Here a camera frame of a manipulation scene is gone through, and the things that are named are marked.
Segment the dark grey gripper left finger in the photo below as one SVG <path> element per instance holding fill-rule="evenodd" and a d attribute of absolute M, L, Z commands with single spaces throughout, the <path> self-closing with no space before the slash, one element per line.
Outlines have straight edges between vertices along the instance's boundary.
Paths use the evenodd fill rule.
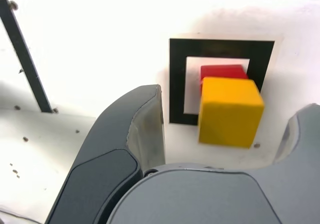
<path fill-rule="evenodd" d="M 144 85 L 112 103 L 94 122 L 46 220 L 104 224 L 144 172 L 163 165 L 160 85 Z"/>

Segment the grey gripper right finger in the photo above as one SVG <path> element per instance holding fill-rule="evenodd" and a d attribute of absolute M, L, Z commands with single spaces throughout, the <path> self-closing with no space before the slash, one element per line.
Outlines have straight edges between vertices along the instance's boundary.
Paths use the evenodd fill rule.
<path fill-rule="evenodd" d="M 286 127 L 276 161 L 219 170 L 161 166 L 119 201 L 109 224 L 317 224 L 320 109 L 309 104 Z"/>

